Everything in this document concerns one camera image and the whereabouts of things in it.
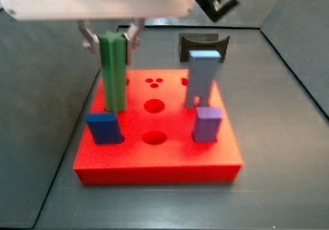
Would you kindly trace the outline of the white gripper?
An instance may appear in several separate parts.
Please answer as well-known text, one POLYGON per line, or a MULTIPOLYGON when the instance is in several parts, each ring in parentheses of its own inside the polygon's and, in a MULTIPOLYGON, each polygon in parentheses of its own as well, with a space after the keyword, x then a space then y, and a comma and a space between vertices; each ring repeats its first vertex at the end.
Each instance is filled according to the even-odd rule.
POLYGON ((125 38, 125 64, 140 45, 144 18, 183 17, 193 8, 192 0, 0 0, 0 7, 15 20, 77 20, 82 35, 81 46, 98 53, 98 38, 89 30, 96 19, 134 18, 122 33, 125 38))

